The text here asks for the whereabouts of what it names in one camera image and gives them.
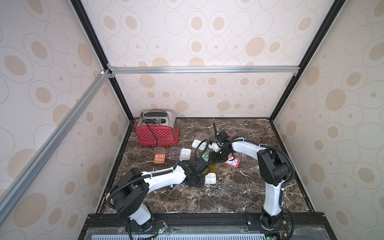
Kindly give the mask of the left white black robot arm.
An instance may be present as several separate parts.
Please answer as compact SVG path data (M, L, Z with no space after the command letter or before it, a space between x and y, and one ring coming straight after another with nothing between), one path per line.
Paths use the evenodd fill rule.
M208 169L209 165L202 156L179 160L171 168L154 172L141 172L133 168L111 188L106 196L106 205L117 211L122 219L133 220L140 226L150 224L152 214L144 204L148 194L171 185L186 184L201 188L205 184Z

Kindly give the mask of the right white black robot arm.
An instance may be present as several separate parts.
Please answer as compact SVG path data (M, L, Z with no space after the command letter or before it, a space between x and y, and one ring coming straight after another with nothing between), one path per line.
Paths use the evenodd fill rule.
M208 164L224 163L235 152L258 161L260 175L266 183L261 225L268 231L272 230L283 218L283 191L296 174L292 160L278 146L258 144L245 138L231 138L225 131L218 132L215 124L213 127L215 137L211 143L213 151L209 153Z

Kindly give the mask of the yellow lidded rectangular pillbox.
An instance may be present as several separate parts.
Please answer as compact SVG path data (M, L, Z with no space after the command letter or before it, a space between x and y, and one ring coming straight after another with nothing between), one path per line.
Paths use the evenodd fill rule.
M214 185L217 183L216 175L216 166L209 165L209 167L204 171L205 176L205 185Z

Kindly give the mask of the green round pillbox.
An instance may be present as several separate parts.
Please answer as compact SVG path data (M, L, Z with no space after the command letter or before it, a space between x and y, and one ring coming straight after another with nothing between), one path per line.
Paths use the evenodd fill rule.
M206 161L206 162L209 162L209 153L204 153L203 155L202 155L202 158Z

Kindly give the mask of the magenta pillbox clear lid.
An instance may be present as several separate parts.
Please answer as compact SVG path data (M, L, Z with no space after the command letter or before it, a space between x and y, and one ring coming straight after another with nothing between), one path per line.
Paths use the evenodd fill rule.
M256 135L250 135L248 137L245 137L245 139L253 142L256 145L259 145L261 143L261 139Z

